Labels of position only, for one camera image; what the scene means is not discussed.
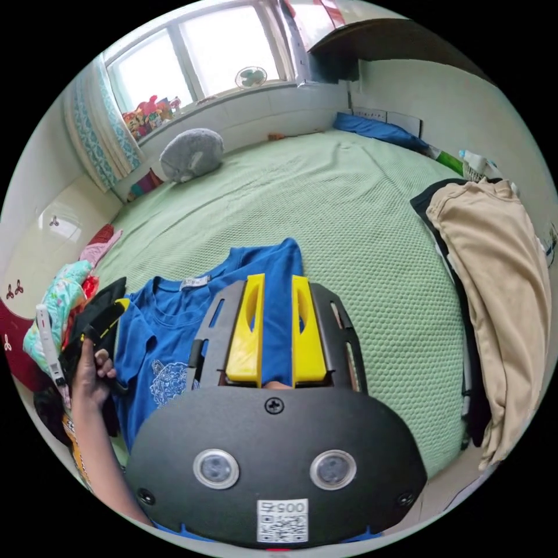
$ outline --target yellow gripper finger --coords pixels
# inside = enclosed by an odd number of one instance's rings
[[[306,277],[293,276],[292,386],[296,388],[299,383],[322,382],[326,372],[310,284]]]
[[[258,388],[262,387],[264,285],[263,273],[248,276],[226,369],[231,382],[254,382]]]

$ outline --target electric fan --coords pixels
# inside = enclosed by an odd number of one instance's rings
[[[259,66],[249,66],[240,70],[234,82],[240,89],[250,89],[263,85],[267,80],[267,72]]]

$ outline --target curtain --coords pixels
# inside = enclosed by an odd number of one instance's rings
[[[145,161],[116,105],[102,55],[68,85],[63,106],[71,142],[103,192],[114,189]]]

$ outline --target green bedspread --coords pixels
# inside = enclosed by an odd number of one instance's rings
[[[341,131],[259,145],[124,207],[113,223],[124,235],[98,266],[101,287],[127,276],[134,292],[154,275],[201,274],[232,246],[294,238],[306,275],[336,292],[354,322],[370,394],[408,424],[432,477],[463,439],[463,326],[409,200],[453,176],[414,152]]]

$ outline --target camera lens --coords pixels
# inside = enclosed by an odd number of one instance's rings
[[[238,463],[227,452],[208,449],[195,458],[194,475],[208,488],[216,490],[230,488],[238,480]]]
[[[318,455],[310,466],[310,478],[319,488],[339,490],[355,477],[356,463],[353,457],[334,449]]]

